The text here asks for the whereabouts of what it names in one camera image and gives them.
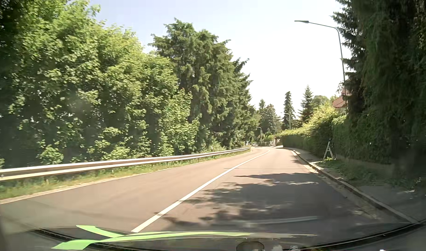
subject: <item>green stripe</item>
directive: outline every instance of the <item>green stripe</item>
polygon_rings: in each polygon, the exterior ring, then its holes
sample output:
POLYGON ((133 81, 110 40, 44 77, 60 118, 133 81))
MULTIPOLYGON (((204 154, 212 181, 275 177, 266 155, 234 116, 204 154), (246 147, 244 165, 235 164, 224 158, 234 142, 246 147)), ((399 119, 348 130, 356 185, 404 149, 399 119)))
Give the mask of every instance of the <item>green stripe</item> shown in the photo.
POLYGON ((76 225, 77 227, 84 229, 86 231, 92 232, 94 234, 99 234, 102 236, 106 236, 106 237, 111 237, 111 238, 115 238, 115 237, 120 237, 123 236, 122 234, 116 234, 110 231, 106 231, 103 229, 99 229, 98 227, 94 226, 94 225, 76 225))
POLYGON ((74 240, 69 242, 63 242, 53 247, 53 249, 61 250, 83 250, 87 246, 93 243, 98 242, 119 242, 119 241, 144 241, 144 240, 154 240, 154 239, 165 239, 171 237, 181 237, 181 236, 190 236, 190 235, 219 235, 219 236, 243 236, 251 235, 252 233, 241 233, 241 232, 170 232, 167 234, 151 234, 143 233, 143 235, 123 235, 121 237, 108 238, 104 240, 74 240))

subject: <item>metal guardrail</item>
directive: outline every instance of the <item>metal guardrail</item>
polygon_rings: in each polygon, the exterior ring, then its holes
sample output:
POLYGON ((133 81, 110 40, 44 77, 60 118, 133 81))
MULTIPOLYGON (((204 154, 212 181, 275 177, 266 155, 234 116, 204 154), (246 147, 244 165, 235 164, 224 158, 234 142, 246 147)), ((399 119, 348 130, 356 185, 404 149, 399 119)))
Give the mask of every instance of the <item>metal guardrail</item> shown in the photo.
POLYGON ((246 148, 227 150, 227 151, 168 156, 168 157, 95 161, 95 162, 47 165, 47 166, 27 167, 27 168, 7 168, 7 169, 0 169, 0 182, 10 181, 10 180, 21 180, 21 179, 35 178, 35 177, 54 176, 54 175, 77 173, 77 172, 88 172, 88 171, 95 171, 100 169, 123 168, 123 167, 152 164, 152 163, 165 163, 165 162, 172 162, 172 161, 198 159, 198 158, 234 153, 239 151, 246 151, 249 149, 250 149, 249 147, 246 147, 246 148))

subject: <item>stepladder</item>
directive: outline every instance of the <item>stepladder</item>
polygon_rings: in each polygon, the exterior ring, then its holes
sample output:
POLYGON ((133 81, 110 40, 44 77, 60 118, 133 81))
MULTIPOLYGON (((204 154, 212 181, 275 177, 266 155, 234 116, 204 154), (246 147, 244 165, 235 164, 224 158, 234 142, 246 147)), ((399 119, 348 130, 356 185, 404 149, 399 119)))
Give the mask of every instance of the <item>stepladder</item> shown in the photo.
POLYGON ((329 152, 329 153, 331 154, 331 158, 332 158, 332 159, 335 159, 335 156, 334 156, 334 154, 332 153, 332 150, 331 150, 331 146, 330 146, 330 144, 331 144, 331 142, 330 142, 330 141, 328 141, 328 142, 327 142, 326 151, 324 152, 324 155, 323 155, 323 161, 326 159, 327 152, 329 152))

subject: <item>lamp post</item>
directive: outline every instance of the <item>lamp post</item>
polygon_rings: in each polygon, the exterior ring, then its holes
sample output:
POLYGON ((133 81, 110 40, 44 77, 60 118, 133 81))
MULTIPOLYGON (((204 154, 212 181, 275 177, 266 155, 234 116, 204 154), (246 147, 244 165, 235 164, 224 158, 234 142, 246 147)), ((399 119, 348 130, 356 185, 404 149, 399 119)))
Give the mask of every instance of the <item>lamp post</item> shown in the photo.
POLYGON ((289 116, 289 130, 291 130, 292 129, 292 127, 291 127, 291 115, 288 114, 288 113, 287 113, 287 115, 289 116))
MULTIPOLYGON (((321 24, 316 24, 316 23, 312 23, 309 21, 305 21, 305 20, 295 20, 295 22, 302 22, 305 24, 314 24, 314 25, 319 25, 319 26, 325 26, 325 25, 321 25, 321 24)), ((338 34, 338 44, 340 45, 340 56, 341 56, 341 68, 343 69, 343 82, 345 81, 345 77, 344 77, 344 63, 343 63, 343 52, 341 50, 341 40, 340 40, 340 32, 338 31, 338 29, 336 27, 332 27, 332 26, 326 26, 329 28, 334 28, 337 31, 338 34)))
POLYGON ((256 128, 261 129, 261 133, 259 134, 259 139, 260 139, 259 144, 262 146, 262 128, 260 128, 259 126, 257 126, 256 128))

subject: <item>road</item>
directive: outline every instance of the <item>road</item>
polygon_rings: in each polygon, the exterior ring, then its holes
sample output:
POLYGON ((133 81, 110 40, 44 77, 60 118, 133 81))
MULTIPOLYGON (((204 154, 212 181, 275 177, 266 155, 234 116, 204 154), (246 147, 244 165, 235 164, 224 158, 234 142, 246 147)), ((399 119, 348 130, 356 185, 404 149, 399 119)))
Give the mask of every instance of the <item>road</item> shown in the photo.
POLYGON ((1 204, 0 219, 6 233, 97 225, 316 234, 320 241, 353 238, 358 226, 378 223, 292 151, 268 147, 1 204))

